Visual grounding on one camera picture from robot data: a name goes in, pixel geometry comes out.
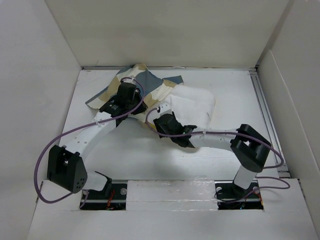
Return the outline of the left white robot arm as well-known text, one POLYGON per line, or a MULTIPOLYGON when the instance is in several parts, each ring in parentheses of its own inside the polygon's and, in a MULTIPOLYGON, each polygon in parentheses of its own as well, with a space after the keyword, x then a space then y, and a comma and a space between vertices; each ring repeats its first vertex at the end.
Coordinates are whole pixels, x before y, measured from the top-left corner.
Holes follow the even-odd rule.
POLYGON ((92 125, 85 127, 65 145, 54 145, 49 150, 47 178, 73 194, 87 190, 100 198, 107 198, 112 191, 112 179, 96 171, 87 172, 85 160, 96 145, 129 115, 137 115, 147 109, 142 99, 138 86, 130 82, 121 83, 117 93, 98 110, 92 125))

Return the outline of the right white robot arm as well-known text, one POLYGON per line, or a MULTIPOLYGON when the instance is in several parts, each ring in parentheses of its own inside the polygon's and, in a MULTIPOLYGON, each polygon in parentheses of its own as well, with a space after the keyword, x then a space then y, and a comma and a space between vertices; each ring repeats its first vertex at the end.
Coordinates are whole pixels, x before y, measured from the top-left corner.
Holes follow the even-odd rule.
POLYGON ((160 138, 170 138, 180 147, 215 148, 236 156, 240 167, 232 183, 216 194, 223 201, 239 200, 250 192, 251 183, 264 169, 272 148, 271 143, 248 124, 242 124, 236 130, 205 130, 195 125, 182 125, 174 113, 162 114, 153 123, 160 138))

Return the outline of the white pillow yellow edge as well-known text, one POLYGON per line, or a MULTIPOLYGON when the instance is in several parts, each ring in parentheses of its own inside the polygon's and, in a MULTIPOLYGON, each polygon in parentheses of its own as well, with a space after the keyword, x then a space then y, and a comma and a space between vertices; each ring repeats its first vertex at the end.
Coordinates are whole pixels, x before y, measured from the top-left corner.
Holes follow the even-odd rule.
POLYGON ((183 126, 195 125, 203 129, 209 126, 216 104, 211 91, 183 84, 162 84, 151 92, 151 97, 154 103, 150 109, 166 102, 183 126))

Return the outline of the plaid beige blue pillowcase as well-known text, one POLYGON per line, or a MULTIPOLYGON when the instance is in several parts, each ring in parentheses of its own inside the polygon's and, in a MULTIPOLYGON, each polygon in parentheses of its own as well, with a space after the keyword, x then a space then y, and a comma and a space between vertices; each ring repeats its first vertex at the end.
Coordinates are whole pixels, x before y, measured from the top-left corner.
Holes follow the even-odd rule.
POLYGON ((159 78, 150 72, 145 64, 139 63, 126 66, 118 71, 111 82, 87 100, 85 104, 95 110, 102 107, 103 104, 117 93, 121 79, 123 78, 126 78, 127 82, 130 82, 132 78, 137 80, 139 82, 137 87, 145 94, 143 103, 146 104, 147 110, 137 115, 130 115, 140 122, 144 122, 148 111, 169 96, 175 87, 184 84, 183 78, 180 75, 159 78))

